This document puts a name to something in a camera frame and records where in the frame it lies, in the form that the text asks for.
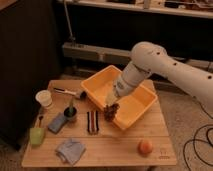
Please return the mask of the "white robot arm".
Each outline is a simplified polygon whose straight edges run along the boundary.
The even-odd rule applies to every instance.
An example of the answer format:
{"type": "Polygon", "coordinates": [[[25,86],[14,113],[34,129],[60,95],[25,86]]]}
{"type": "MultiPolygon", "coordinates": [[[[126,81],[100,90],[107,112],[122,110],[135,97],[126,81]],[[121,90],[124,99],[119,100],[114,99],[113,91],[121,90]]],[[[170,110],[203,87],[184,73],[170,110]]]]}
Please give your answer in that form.
{"type": "Polygon", "coordinates": [[[152,74],[157,74],[195,98],[213,119],[213,73],[181,63],[170,57],[162,46],[150,42],[137,43],[130,58],[107,94],[105,102],[108,106],[131,94],[152,74]]]}

